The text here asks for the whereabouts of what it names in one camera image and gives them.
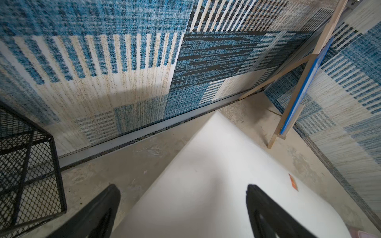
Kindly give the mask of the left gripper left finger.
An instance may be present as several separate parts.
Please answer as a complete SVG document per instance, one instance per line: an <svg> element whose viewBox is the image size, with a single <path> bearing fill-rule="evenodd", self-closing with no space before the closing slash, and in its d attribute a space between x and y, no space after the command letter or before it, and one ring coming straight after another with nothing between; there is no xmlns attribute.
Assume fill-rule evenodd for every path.
<svg viewBox="0 0 381 238"><path fill-rule="evenodd" d="M120 190L111 184L48 237L109 238L120 201Z"/></svg>

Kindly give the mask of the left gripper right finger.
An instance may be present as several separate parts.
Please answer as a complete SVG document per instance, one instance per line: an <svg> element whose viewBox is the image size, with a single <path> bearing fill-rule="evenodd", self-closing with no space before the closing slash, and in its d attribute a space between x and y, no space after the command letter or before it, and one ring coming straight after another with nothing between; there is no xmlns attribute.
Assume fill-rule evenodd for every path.
<svg viewBox="0 0 381 238"><path fill-rule="evenodd" d="M248 185L246 205L255 238L314 237L257 185Z"/></svg>

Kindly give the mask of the white round drawer cabinet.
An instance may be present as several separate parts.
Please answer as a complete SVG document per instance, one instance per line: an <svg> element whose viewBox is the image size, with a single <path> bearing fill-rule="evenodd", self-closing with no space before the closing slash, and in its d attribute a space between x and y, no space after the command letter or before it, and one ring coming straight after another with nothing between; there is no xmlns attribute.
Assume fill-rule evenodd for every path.
<svg viewBox="0 0 381 238"><path fill-rule="evenodd" d="M127 213L113 238L255 238L246 205L257 185L314 238L348 238L335 209L220 112Z"/></svg>

